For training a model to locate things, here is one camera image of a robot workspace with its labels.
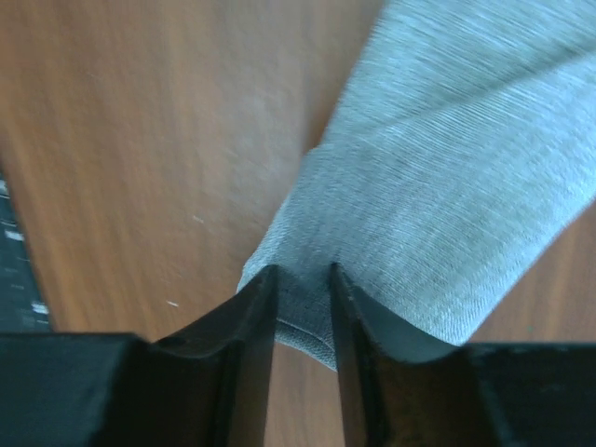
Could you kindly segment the grey cloth napkin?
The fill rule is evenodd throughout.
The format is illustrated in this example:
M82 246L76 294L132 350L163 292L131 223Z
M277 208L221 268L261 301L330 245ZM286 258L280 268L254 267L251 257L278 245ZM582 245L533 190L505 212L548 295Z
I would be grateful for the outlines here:
M462 345L595 198L591 1L388 1L242 281L335 364L329 271Z

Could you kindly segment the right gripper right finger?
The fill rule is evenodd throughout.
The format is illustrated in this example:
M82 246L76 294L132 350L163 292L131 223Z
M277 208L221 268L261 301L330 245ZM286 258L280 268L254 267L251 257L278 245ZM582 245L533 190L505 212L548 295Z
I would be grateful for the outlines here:
M457 347L389 311L338 263L329 283L345 444L386 446L394 430L383 380L400 366L442 359Z

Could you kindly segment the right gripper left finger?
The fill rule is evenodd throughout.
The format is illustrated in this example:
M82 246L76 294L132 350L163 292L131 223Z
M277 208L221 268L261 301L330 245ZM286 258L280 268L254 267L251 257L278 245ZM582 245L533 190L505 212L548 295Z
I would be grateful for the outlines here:
M264 267L232 298L156 348L193 368L177 403L188 446L261 446L278 317L278 268Z

